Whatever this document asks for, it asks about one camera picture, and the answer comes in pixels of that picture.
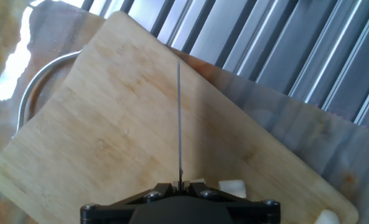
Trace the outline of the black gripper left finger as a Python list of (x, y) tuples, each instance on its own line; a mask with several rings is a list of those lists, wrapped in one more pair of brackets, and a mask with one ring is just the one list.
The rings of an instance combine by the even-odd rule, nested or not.
[(110, 205), (88, 203), (80, 208), (80, 224), (113, 223), (115, 221), (118, 223), (129, 223), (135, 209), (141, 205), (177, 196), (179, 192), (178, 188), (172, 184), (161, 183), (157, 184), (153, 189), (143, 191)]

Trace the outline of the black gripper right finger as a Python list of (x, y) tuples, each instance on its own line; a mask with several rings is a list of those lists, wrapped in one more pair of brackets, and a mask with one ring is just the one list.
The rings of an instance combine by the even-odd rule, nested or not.
[(243, 182), (220, 182), (217, 188), (204, 182), (184, 182), (180, 194), (190, 197), (180, 206), (189, 223), (281, 222), (281, 204), (273, 199), (249, 201)]

